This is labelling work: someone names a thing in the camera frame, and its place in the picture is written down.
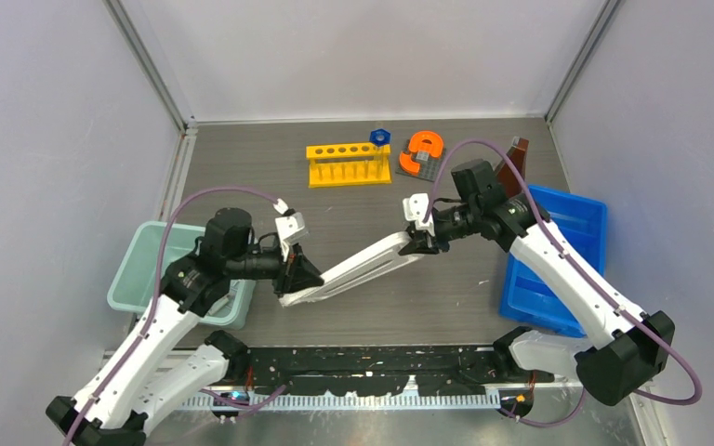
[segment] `blue hexagonal nut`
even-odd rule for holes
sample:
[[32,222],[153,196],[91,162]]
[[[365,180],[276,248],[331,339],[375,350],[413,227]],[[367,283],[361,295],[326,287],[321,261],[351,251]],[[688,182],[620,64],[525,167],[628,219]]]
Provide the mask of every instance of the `blue hexagonal nut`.
[[390,132],[383,128],[378,128],[371,132],[371,137],[368,140],[377,147],[390,144]]

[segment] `black joint housing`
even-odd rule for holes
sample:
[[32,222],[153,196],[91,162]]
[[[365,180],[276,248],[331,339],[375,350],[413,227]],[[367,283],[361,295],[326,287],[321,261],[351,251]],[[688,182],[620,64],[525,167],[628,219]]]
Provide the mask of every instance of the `black joint housing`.
[[[56,397],[47,405],[45,415],[66,436],[78,416],[78,411],[75,410],[75,401],[72,398]],[[95,419],[93,422],[89,422],[84,418],[73,436],[73,444],[76,446],[143,446],[146,443],[143,423],[147,416],[146,413],[131,412],[125,425],[118,429],[101,429],[99,420]]]
[[494,168],[485,160],[459,164],[451,170],[450,175],[463,202],[476,193],[480,193],[482,201],[488,204],[502,203],[506,198],[505,187],[496,179]]
[[244,209],[225,207],[206,222],[200,255],[218,262],[243,256],[250,242],[253,218]]
[[231,290],[231,281],[194,256],[184,256],[165,269],[161,280],[164,295],[179,303],[179,312],[201,316]]
[[283,268],[280,247],[250,253],[234,259],[228,259],[223,264],[223,273],[229,277],[240,279],[261,280],[274,279]]
[[431,217],[435,222],[436,241],[443,245],[441,247],[443,251],[449,249],[449,242],[463,239],[477,232],[468,204],[453,206],[442,211],[434,208],[431,212]]
[[272,281],[278,297],[286,293],[296,293],[314,286],[324,285],[322,273],[302,252],[299,244],[291,246],[291,254],[284,264],[284,272]]
[[[520,193],[486,213],[501,228],[495,240],[503,251],[509,252],[516,238],[526,236],[526,230],[536,223],[532,206],[537,206],[537,203],[529,203],[526,195]],[[537,210],[544,220],[549,219],[545,209],[537,206]]]
[[247,346],[242,341],[222,330],[217,330],[206,337],[204,344],[217,348],[223,352],[223,358],[229,360],[225,379],[237,380],[245,376],[250,365],[250,357]]
[[[641,322],[672,343],[675,324],[663,311]],[[584,389],[607,406],[614,406],[632,391],[660,374],[668,354],[639,328],[633,327],[606,347],[576,353],[576,374]]]
[[492,346],[494,347],[494,352],[498,359],[496,362],[497,374],[507,376],[509,374],[521,374],[524,372],[513,359],[513,355],[510,354],[510,345],[513,344],[513,341],[515,341],[517,337],[529,331],[532,331],[530,327],[516,327],[508,334],[494,341]]

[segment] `cable connector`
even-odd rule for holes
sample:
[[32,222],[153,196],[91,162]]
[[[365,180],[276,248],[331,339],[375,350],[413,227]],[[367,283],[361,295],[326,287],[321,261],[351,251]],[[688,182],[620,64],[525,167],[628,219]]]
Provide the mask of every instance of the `cable connector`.
[[283,199],[279,198],[278,203],[274,203],[272,207],[275,208],[276,211],[278,211],[278,214],[283,215],[285,214],[285,211],[288,210],[288,204],[286,204]]
[[426,209],[429,207],[429,195],[427,193],[416,193],[402,201],[403,217],[406,221],[415,223],[416,230],[424,230],[433,237],[434,224],[433,217],[425,220]]

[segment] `metal frame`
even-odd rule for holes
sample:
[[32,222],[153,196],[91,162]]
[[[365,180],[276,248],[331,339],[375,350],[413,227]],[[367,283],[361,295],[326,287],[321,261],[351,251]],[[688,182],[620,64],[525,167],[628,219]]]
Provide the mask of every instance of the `metal frame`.
[[603,3],[601,12],[592,23],[592,27],[589,29],[584,44],[582,44],[581,49],[579,49],[578,54],[576,54],[571,68],[568,70],[568,73],[565,74],[565,79],[562,81],[560,89],[557,90],[557,94],[554,95],[554,100],[546,112],[545,119],[547,123],[551,124],[551,122],[554,121],[557,112],[560,111],[560,107],[562,107],[562,104],[571,92],[571,88],[573,88],[578,75],[584,69],[584,66],[587,65],[589,57],[592,56],[592,52],[598,46],[603,33],[605,33],[609,27],[612,18],[615,16],[615,12],[617,12],[622,4],[623,0],[606,0]]
[[375,128],[382,128],[387,122],[407,122],[407,121],[451,121],[468,119],[521,119],[521,118],[541,118],[539,113],[508,113],[498,115],[492,112],[486,113],[448,113],[446,116],[359,116],[359,117],[320,117],[320,118],[274,118],[274,119],[245,119],[237,121],[201,121],[199,127],[221,126],[221,125],[245,125],[245,124],[311,124],[311,123],[353,123],[374,122]]
[[154,88],[154,91],[157,93],[161,102],[163,102],[163,106],[170,115],[171,120],[180,132],[185,131],[188,127],[187,122],[184,116],[182,116],[179,106],[171,95],[171,92],[168,90],[167,86],[165,86],[163,77],[157,70],[157,66],[152,60],[149,50],[147,50],[146,46],[143,44],[138,30],[133,24],[133,21],[130,19],[130,16],[127,14],[122,1],[103,0],[103,3],[111,12],[113,21],[116,22],[116,25],[119,27],[119,31],[121,31],[122,35],[125,37],[127,46],[130,47],[130,50],[138,60],[140,68],[143,70],[144,74],[146,74],[146,77],[149,79],[149,83],[152,85],[152,88]]
[[[647,386],[644,390],[650,392],[650,386]],[[664,427],[665,423],[663,423],[657,410],[657,408],[660,408],[659,403],[647,400],[636,394],[632,394],[629,398],[633,405],[633,412],[636,416],[636,422],[639,424],[644,443],[651,446],[668,446],[672,444],[670,441],[671,436],[667,433]]]
[[192,122],[192,126],[179,139],[174,161],[171,163],[171,169],[165,182],[165,195],[160,203],[160,211],[157,217],[160,221],[168,221],[171,212],[181,203],[185,181],[187,181],[187,172],[190,170],[192,151],[195,148],[197,138],[198,127],[195,122]]
[[560,160],[562,172],[565,174],[565,184],[568,185],[568,191],[572,191],[574,185],[571,182],[571,173],[568,172],[568,164],[565,162],[565,157],[562,155],[560,141],[557,140],[557,134],[554,132],[554,124],[546,123],[546,126],[549,128],[549,135],[551,135],[551,141],[554,142],[554,151],[557,152],[557,159]]

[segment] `yellow test tube rack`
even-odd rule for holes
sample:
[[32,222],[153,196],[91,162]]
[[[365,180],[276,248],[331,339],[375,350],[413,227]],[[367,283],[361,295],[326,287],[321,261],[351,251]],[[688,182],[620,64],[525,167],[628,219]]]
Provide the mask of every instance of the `yellow test tube rack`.
[[310,188],[389,184],[390,144],[377,147],[370,142],[308,146]]

